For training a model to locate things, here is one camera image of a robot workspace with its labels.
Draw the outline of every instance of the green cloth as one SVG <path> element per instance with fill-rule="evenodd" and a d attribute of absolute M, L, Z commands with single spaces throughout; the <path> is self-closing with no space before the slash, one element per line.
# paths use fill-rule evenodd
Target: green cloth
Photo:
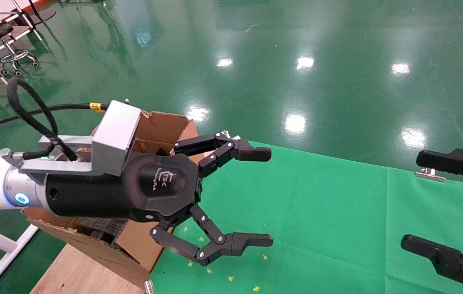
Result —
<path fill-rule="evenodd" d="M 200 206 L 223 233 L 267 233 L 273 246 L 207 267 L 164 250 L 158 293 L 463 293 L 400 247 L 414 234 L 463 251 L 463 183 L 270 147 L 267 163 L 234 160 L 204 179 Z M 174 234 L 208 241 L 191 219 Z"/>

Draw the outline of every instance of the stool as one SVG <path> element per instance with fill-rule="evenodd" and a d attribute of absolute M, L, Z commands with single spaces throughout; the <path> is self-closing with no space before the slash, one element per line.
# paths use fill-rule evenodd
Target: stool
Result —
<path fill-rule="evenodd" d="M 1 73 L 3 75 L 8 74 L 8 71 L 4 68 L 4 65 L 6 63 L 10 63 L 12 65 L 13 69 L 15 69 L 15 72 L 14 72 L 15 75 L 20 76 L 21 72 L 18 69 L 18 65 L 19 65 L 19 63 L 17 62 L 18 60 L 20 60 L 22 58 L 28 58 L 32 62 L 33 67 L 37 67 L 38 62 L 37 62 L 36 57 L 33 54 L 31 54 L 30 52 L 28 52 L 28 50 L 14 50 L 10 46 L 10 44 L 8 44 L 8 41 L 3 39 L 3 37 L 7 36 L 7 35 L 10 35 L 10 37 L 13 39 L 13 36 L 11 35 L 12 31 L 13 31 L 13 27 L 11 25 L 9 25 L 9 24 L 0 24 L 0 39 L 2 40 L 5 48 L 8 49 L 8 51 L 10 52 L 10 54 L 7 54 L 3 58 L 1 58 L 1 64 L 2 64 L 2 72 Z"/>

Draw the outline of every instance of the blue indicator light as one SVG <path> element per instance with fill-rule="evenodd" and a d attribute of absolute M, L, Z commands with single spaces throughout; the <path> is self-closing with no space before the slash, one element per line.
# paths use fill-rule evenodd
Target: blue indicator light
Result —
<path fill-rule="evenodd" d="M 17 193 L 14 198 L 16 199 L 17 202 L 24 204 L 24 205 L 30 203 L 30 199 L 28 199 L 28 197 L 23 193 Z"/>

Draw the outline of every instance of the silver mounting bracket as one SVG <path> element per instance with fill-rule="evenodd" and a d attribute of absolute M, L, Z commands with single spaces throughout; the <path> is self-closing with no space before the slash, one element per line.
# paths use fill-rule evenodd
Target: silver mounting bracket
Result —
<path fill-rule="evenodd" d="M 24 174 L 120 176 L 132 151 L 140 116 L 139 108 L 113 100 L 93 136 L 58 136 L 68 147 L 91 148 L 88 162 L 82 157 L 75 162 L 57 160 L 61 153 L 58 146 L 49 154 L 50 160 L 23 160 L 22 153 L 13 153 L 8 148 L 2 149 L 0 156 Z M 46 148 L 53 142 L 42 136 L 39 144 Z"/>
<path fill-rule="evenodd" d="M 419 178 L 426 178 L 426 179 L 431 179 L 435 180 L 437 182 L 445 183 L 446 178 L 438 176 L 435 174 L 434 169 L 430 169 L 429 167 L 425 167 L 424 169 L 421 169 L 420 171 L 417 171 L 415 175 Z"/>

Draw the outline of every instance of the robotic arm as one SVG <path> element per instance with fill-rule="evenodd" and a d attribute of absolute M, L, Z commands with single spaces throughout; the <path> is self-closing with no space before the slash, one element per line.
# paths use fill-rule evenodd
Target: robotic arm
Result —
<path fill-rule="evenodd" d="M 418 154 L 416 163 L 420 167 L 463 175 L 463 150 L 456 149 L 449 154 L 424 150 Z M 404 236 L 401 246 L 411 253 L 428 258 L 437 274 L 463 283 L 461 251 L 413 235 Z"/>
<path fill-rule="evenodd" d="M 231 159 L 268 161 L 271 149 L 246 140 L 211 134 L 174 144 L 174 156 L 130 154 L 140 110 L 112 101 L 95 135 L 59 136 L 77 152 L 77 162 L 54 148 L 49 159 L 24 160 L 22 153 L 0 151 L 0 209 L 43 207 L 58 216 L 127 218 L 158 222 L 150 234 L 158 244 L 202 265 L 222 255 L 241 256 L 247 246 L 271 246 L 266 234 L 224 234 L 198 206 L 202 179 Z M 42 137 L 41 145 L 56 144 Z M 189 156 L 213 151 L 195 164 Z M 197 246 L 167 232 L 194 218 L 210 243 Z"/>

